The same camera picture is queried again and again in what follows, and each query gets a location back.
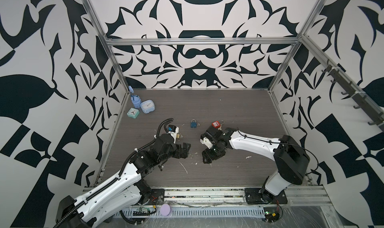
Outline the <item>right electronics board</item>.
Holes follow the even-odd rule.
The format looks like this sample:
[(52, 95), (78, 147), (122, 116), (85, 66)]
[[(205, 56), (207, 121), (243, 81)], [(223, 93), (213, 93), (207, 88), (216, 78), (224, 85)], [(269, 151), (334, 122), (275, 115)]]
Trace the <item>right electronics board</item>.
[(273, 224), (283, 217), (283, 213), (283, 209), (280, 205), (265, 207), (264, 218), (262, 218), (262, 220), (266, 223)]

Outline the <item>light blue alarm clock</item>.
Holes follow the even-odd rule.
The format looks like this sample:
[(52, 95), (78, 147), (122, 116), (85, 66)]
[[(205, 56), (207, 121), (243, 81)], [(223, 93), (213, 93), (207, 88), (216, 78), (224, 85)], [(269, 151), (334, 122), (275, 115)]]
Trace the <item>light blue alarm clock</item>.
[(143, 113), (148, 114), (156, 109), (155, 103), (152, 100), (146, 100), (140, 104)]

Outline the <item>aluminium frame corner post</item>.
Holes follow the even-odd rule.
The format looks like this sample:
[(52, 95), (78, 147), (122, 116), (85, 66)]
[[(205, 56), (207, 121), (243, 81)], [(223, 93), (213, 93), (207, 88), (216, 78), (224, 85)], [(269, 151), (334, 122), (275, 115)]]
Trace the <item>aluminium frame corner post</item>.
[(90, 20), (93, 24), (93, 27), (96, 30), (96, 34), (97, 34), (99, 40), (101, 41), (102, 46), (103, 46), (108, 58), (112, 62), (113, 68), (114, 68), (114, 70), (115, 70), (115, 72), (119, 78), (119, 81), (122, 83), (126, 93), (129, 94), (130, 91), (129, 91), (127, 80), (126, 80), (125, 76), (123, 75), (122, 69), (121, 69), (114, 53), (112, 52), (110, 46), (108, 45), (108, 41), (105, 37), (105, 33), (104, 33), (103, 28), (102, 28), (101, 22), (99, 21), (99, 19), (97, 17), (97, 14), (96, 14), (95, 9), (91, 3), (91, 0), (81, 0), (81, 1), (82, 1), (82, 4), (84, 6), (85, 11), (87, 12), (88, 16), (90, 17)]

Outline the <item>wall hook rack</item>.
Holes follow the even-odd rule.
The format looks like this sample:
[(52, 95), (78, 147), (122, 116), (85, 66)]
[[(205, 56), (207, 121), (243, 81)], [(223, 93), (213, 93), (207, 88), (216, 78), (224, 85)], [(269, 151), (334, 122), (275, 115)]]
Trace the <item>wall hook rack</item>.
[(384, 131), (384, 110), (365, 92), (356, 82), (354, 82), (340, 67), (333, 64), (330, 59), (326, 61), (327, 67), (322, 73), (327, 73), (332, 77), (332, 87), (338, 84), (343, 91), (341, 94), (354, 100), (354, 109), (361, 109), (371, 119), (370, 126), (377, 126)]

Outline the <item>green circuit board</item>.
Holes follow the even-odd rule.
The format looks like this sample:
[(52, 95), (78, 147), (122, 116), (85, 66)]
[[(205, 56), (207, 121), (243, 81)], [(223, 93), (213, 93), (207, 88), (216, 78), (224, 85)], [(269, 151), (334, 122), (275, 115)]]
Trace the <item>green circuit board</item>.
[(149, 208), (139, 208), (137, 211), (133, 211), (132, 215), (133, 216), (150, 216), (153, 215), (157, 212), (157, 208), (153, 207), (153, 209)]

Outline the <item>red safety padlock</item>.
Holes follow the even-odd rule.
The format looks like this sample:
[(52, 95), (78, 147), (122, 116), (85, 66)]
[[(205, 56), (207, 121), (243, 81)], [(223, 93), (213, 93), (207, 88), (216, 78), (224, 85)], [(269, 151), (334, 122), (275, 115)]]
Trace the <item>red safety padlock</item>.
[(214, 121), (212, 122), (212, 126), (216, 129), (221, 129), (222, 128), (222, 125), (225, 123), (224, 120), (219, 120), (219, 121)]

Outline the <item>green small clock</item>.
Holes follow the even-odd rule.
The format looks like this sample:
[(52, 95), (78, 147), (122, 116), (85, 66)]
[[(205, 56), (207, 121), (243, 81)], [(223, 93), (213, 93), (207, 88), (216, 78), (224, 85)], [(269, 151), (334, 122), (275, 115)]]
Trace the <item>green small clock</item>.
[(138, 115), (140, 114), (140, 111), (136, 108), (130, 108), (127, 112), (127, 116), (132, 119), (136, 119)]

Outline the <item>blue pen holder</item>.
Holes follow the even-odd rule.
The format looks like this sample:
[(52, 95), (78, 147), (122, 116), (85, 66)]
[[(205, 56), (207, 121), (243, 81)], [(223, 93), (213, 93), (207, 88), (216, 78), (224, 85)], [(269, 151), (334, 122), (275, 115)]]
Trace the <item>blue pen holder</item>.
[(128, 86), (131, 102), (133, 103), (134, 108), (139, 109), (141, 107), (142, 100), (139, 95), (135, 94), (132, 86)]

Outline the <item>purple round disc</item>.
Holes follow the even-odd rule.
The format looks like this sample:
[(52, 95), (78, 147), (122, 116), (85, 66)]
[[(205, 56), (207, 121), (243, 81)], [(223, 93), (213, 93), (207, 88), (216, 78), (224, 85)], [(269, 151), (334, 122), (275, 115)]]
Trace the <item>purple round disc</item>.
[(160, 214), (163, 217), (169, 217), (172, 214), (172, 207), (169, 204), (161, 205)]

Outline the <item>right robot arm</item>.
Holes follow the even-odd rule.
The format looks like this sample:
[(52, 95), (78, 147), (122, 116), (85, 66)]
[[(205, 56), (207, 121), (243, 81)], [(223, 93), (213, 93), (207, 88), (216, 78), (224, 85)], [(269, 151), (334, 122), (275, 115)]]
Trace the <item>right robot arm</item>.
[(310, 152), (298, 145), (288, 135), (281, 138), (266, 138), (251, 135), (239, 129), (220, 130), (209, 127), (201, 136), (203, 162), (211, 164), (226, 154), (228, 149), (251, 152), (266, 157), (276, 164), (276, 171), (268, 176), (261, 188), (246, 188), (249, 205), (277, 204), (285, 199), (285, 189), (301, 185), (307, 175)]

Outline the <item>blue padlock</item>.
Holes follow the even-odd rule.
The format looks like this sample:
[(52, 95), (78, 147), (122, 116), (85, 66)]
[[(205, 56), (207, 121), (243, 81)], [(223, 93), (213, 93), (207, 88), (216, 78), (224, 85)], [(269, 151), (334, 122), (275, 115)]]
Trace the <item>blue padlock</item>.
[(190, 123), (190, 127), (197, 128), (198, 126), (200, 126), (199, 122), (196, 119), (192, 119)]

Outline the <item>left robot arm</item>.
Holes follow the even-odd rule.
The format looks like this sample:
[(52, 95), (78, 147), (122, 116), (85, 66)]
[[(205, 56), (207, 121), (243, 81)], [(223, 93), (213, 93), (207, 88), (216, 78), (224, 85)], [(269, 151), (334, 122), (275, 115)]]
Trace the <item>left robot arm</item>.
[(96, 228), (117, 212), (133, 205), (150, 201), (152, 189), (144, 177), (171, 158), (186, 159), (191, 144), (177, 144), (179, 127), (173, 118), (162, 121), (154, 139), (135, 149), (121, 169), (96, 188), (76, 198), (61, 200), (56, 217), (56, 228)]

